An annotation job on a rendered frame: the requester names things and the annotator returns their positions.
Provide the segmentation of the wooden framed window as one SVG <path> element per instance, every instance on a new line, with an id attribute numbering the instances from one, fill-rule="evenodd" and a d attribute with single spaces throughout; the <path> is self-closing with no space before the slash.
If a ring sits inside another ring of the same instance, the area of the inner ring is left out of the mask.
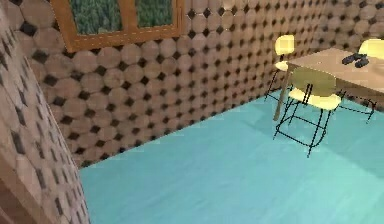
<path id="1" fill-rule="evenodd" d="M 184 0 L 171 0 L 171 25 L 140 28 L 134 0 L 117 0 L 120 7 L 122 30 L 101 34 L 80 35 L 71 12 L 70 0 L 50 0 L 66 50 L 69 53 L 104 47 L 119 46 L 151 40 L 178 37 L 184 28 Z"/>

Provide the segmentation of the yellow chair black legs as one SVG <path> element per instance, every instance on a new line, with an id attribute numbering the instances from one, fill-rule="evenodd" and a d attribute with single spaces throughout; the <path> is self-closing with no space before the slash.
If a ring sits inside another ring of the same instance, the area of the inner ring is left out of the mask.
<path id="1" fill-rule="evenodd" d="M 384 60 L 384 40 L 382 39 L 368 39 L 365 40 L 357 52 L 359 54 L 365 54 L 364 58 L 367 58 L 369 60 L 370 57 L 377 58 L 377 59 L 383 59 Z M 369 112 L 362 111 L 362 110 L 356 110 L 349 107 L 343 106 L 343 109 L 365 114 L 368 116 L 366 122 L 369 122 L 372 115 L 375 112 L 376 102 L 372 101 L 371 99 L 365 99 L 364 102 L 366 105 L 370 108 Z"/>
<path id="2" fill-rule="evenodd" d="M 279 61 L 274 64 L 276 71 L 274 72 L 272 81 L 269 84 L 264 100 L 267 100 L 268 97 L 276 99 L 275 96 L 271 95 L 272 86 L 276 80 L 277 74 L 288 70 L 288 64 L 284 60 L 284 57 L 295 51 L 295 37 L 291 34 L 278 37 L 274 44 L 274 50 L 276 55 L 279 57 Z"/>
<path id="3" fill-rule="evenodd" d="M 306 146 L 308 148 L 307 156 L 310 156 L 312 149 L 317 147 L 324 139 L 331 114 L 341 103 L 341 98 L 336 94 L 336 78 L 324 71 L 297 67 L 291 73 L 288 83 L 292 86 L 292 89 L 288 93 L 287 105 L 276 125 L 274 137 L 281 134 Z M 299 105 L 318 109 L 318 120 L 312 122 L 297 116 L 296 111 Z M 310 142 L 303 142 L 281 130 L 284 124 L 290 125 L 293 120 L 299 120 L 314 127 L 314 133 Z"/>

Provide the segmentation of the light wooden table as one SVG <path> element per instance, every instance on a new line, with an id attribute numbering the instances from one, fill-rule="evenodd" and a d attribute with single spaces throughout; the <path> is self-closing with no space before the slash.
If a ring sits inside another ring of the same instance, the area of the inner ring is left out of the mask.
<path id="1" fill-rule="evenodd" d="M 337 79 L 337 89 L 346 90 L 353 96 L 370 99 L 378 106 L 384 107 L 384 59 L 369 57 L 368 65 L 356 68 L 353 64 L 342 64 L 342 59 L 349 55 L 351 52 L 330 48 L 290 60 L 273 120 L 279 119 L 281 106 L 287 96 L 286 88 L 290 83 L 291 72 L 297 67 L 330 73 Z"/>

